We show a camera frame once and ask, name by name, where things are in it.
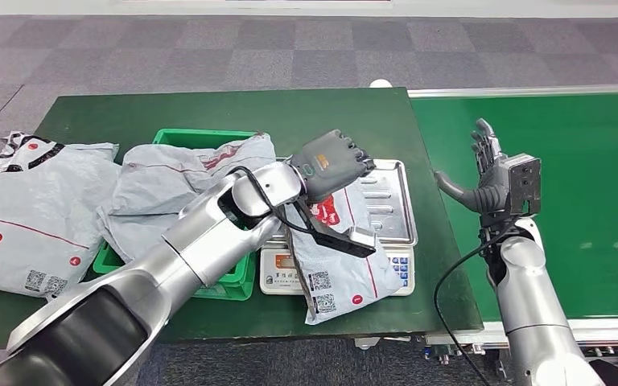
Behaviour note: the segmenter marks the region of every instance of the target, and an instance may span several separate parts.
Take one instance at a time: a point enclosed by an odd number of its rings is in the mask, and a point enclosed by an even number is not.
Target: green table
[[[301,297],[264,295],[259,288],[247,302],[192,299],[167,326],[163,340],[441,330],[432,289],[459,252],[404,88],[66,96],[56,101],[36,134],[63,143],[117,142],[124,152],[151,142],[163,127],[261,130],[271,134],[280,154],[290,154],[328,129],[342,129],[373,156],[406,164],[419,239],[416,290],[408,297],[388,298],[319,326],[304,324]],[[460,330],[480,329],[465,273],[454,275],[447,288],[453,290],[445,292],[442,303],[450,324]],[[9,331],[42,304],[0,293],[0,347]]]
[[[460,184],[477,182],[469,134],[478,117],[492,124],[505,153],[542,159],[535,220],[562,308],[578,340],[618,342],[618,87],[410,96],[432,166]],[[475,248],[478,216],[448,197],[444,203],[460,252]],[[466,269],[485,327],[495,330],[500,315],[485,264],[477,257]],[[502,338],[493,332],[480,341]]]

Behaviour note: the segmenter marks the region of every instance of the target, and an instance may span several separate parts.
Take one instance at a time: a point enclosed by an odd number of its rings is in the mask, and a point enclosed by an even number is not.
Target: green plastic crate
[[[248,131],[161,129],[153,143],[167,144],[188,149],[213,149],[227,142],[247,139],[255,133]],[[219,282],[207,288],[198,289],[194,298],[220,300],[247,300],[252,295],[254,275],[257,270],[254,253],[249,253],[225,274]],[[106,274],[124,265],[124,261],[107,243],[103,243],[93,261],[93,271]]]

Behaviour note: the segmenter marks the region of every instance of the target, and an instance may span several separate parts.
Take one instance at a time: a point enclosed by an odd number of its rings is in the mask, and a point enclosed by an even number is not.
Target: gray carpet
[[[618,19],[0,17],[0,137],[59,95],[618,84]],[[159,346],[133,384],[477,384],[348,340]]]

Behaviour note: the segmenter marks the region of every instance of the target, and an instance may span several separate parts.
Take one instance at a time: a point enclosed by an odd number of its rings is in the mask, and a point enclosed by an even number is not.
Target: robotic hand
[[[302,232],[358,257],[375,251],[372,233],[338,233],[308,205],[374,168],[338,130],[306,144],[287,162],[254,172],[237,167],[188,204],[146,255],[80,283],[10,333],[0,385],[123,384],[147,357],[160,331],[202,285],[213,285],[245,254],[262,246],[294,204]]]
[[[541,209],[541,160],[501,152],[484,119],[472,133],[480,182],[463,189],[441,171],[439,188],[480,214],[480,255],[487,263],[516,370],[517,384],[602,385],[583,358],[546,271],[536,224]]]

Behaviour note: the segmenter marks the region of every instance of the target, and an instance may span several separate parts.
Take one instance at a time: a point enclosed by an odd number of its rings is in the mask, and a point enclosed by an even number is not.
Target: digital scale
[[[371,226],[385,249],[389,263],[402,279],[395,296],[415,288],[414,246],[418,242],[413,208],[401,161],[376,159],[375,169],[358,179],[366,198]],[[264,294],[302,295],[299,273],[287,246],[285,227],[262,246],[259,286]]]

